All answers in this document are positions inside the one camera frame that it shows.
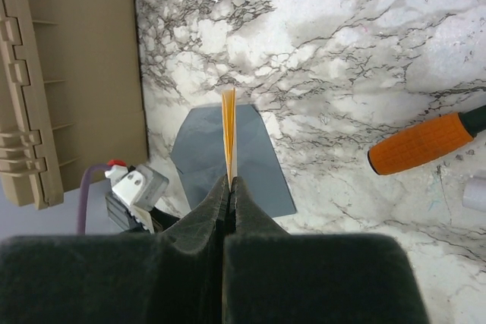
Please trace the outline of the white green glue stick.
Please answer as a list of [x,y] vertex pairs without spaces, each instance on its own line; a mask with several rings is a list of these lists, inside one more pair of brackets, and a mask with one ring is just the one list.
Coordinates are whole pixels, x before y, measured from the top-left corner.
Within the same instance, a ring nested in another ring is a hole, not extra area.
[[471,177],[465,183],[462,205],[468,209],[486,212],[486,181],[485,178]]

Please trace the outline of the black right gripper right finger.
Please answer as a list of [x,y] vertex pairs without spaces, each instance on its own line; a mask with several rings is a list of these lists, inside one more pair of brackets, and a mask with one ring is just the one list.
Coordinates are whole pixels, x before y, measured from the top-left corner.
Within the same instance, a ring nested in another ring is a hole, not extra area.
[[278,243],[289,234],[255,202],[245,180],[232,180],[223,243],[223,322],[270,323],[282,279]]

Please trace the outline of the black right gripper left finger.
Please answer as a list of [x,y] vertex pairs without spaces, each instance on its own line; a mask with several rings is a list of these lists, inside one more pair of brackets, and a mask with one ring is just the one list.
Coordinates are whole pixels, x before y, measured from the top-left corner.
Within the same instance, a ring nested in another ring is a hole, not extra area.
[[160,323],[222,322],[222,252],[229,182],[219,178],[196,209],[160,237]]

